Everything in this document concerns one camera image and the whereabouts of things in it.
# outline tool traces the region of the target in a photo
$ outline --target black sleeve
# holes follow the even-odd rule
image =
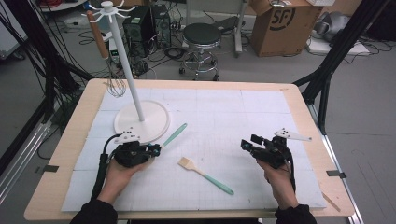
[[[117,224],[117,217],[111,204],[95,199],[82,205],[70,224]]]
[[[295,208],[288,208],[275,212],[277,218],[276,224],[317,224],[314,216],[309,212],[309,206],[306,204],[299,204]]]

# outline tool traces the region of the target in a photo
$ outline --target round stool seat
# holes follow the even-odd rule
[[[213,25],[193,23],[184,28],[183,36],[188,44],[215,47],[221,40],[221,32]]]

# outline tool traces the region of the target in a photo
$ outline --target printed logo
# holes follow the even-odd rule
[[[294,18],[296,12],[295,8],[278,9],[274,13],[274,17],[271,20],[270,30],[280,31],[288,27]]]

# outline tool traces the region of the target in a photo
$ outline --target office chair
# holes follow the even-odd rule
[[[213,81],[218,81],[218,59],[206,49],[213,49],[219,45],[221,40],[220,30],[206,23],[189,24],[183,30],[183,40],[192,51],[184,56],[179,73],[184,74],[186,72],[185,68],[188,68],[195,71],[194,80],[198,80],[200,73],[214,70]]]

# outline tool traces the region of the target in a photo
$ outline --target white paper sheet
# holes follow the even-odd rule
[[[286,128],[296,130],[280,91],[217,91],[138,89],[140,100],[165,106],[171,118],[168,131],[155,143],[162,144],[180,125],[184,132],[171,142],[145,171],[135,174],[115,203],[118,211],[276,209],[263,170],[240,147],[252,134],[267,139]],[[113,128],[117,112],[132,102],[106,94],[76,163],[63,211],[79,211],[91,198],[99,156]],[[107,153],[117,145],[108,145]],[[300,141],[288,140],[295,162],[297,198],[312,208],[323,208],[318,181]],[[197,167],[234,191],[229,195],[177,162],[191,159]]]

